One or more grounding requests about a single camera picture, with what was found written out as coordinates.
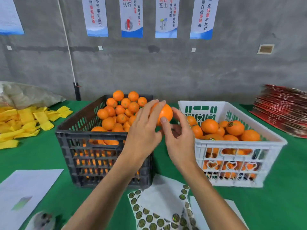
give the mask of green table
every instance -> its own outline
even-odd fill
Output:
[[[52,109],[56,110],[66,105],[76,112],[89,103],[87,101],[64,101],[53,106]],[[236,203],[250,230],[306,229],[307,141],[291,137],[271,127],[251,115],[246,106],[234,105],[281,135],[288,141],[288,145],[278,156],[263,188],[216,187],[216,189],[223,198],[231,199]],[[57,120],[55,125],[62,121],[63,119]],[[50,131],[41,131],[36,137],[22,139],[17,148],[1,150],[0,182],[15,170],[64,169],[30,215],[32,217],[35,213],[45,210],[58,216],[58,219],[61,218],[60,222],[64,223],[74,214],[92,189],[78,188],[73,185],[54,131],[55,128]],[[168,157],[164,139],[156,148],[154,159],[156,173],[185,182]],[[127,193],[128,191],[122,196],[108,229],[136,229]],[[25,228],[30,217],[21,229]]]

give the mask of crate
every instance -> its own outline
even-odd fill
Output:
[[[239,120],[245,129],[261,135],[261,141],[213,141],[195,139],[195,157],[213,185],[263,187],[274,161],[287,141],[228,102],[179,101],[186,116],[200,125],[206,119],[217,122]]]
[[[148,101],[151,95],[140,95]],[[79,187],[95,187],[107,175],[121,154],[127,132],[94,132],[101,126],[97,117],[99,109],[106,106],[111,95],[104,95],[60,124],[55,131],[68,166],[72,182]],[[92,144],[93,140],[118,140],[118,145]],[[132,178],[129,189],[146,189],[152,183],[152,154]]]

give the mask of person's left hand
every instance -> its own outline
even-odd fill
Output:
[[[140,169],[144,160],[162,140],[162,133],[156,132],[155,129],[159,114],[166,102],[159,102],[150,114],[151,108],[158,102],[159,100],[152,100],[140,109],[130,127],[121,153],[121,155],[127,156],[126,158],[133,160],[136,170]]]

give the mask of black plastic crate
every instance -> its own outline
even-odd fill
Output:
[[[68,166],[73,183],[79,187],[95,187],[106,176],[121,154],[127,132],[97,132],[93,127],[101,126],[97,116],[106,106],[111,95],[104,95],[60,124],[55,131]],[[140,95],[147,101],[152,95]],[[92,144],[93,140],[118,140],[119,145]],[[146,189],[152,184],[153,155],[146,158],[140,170],[132,178],[129,189]]]

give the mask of blue and white poster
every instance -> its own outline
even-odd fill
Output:
[[[0,35],[23,35],[25,32],[13,0],[0,0]]]
[[[88,36],[108,37],[105,0],[82,0]]]
[[[219,0],[195,0],[190,38],[211,39]]]
[[[177,38],[179,0],[156,0],[156,38]]]
[[[143,38],[143,0],[119,0],[123,38]]]

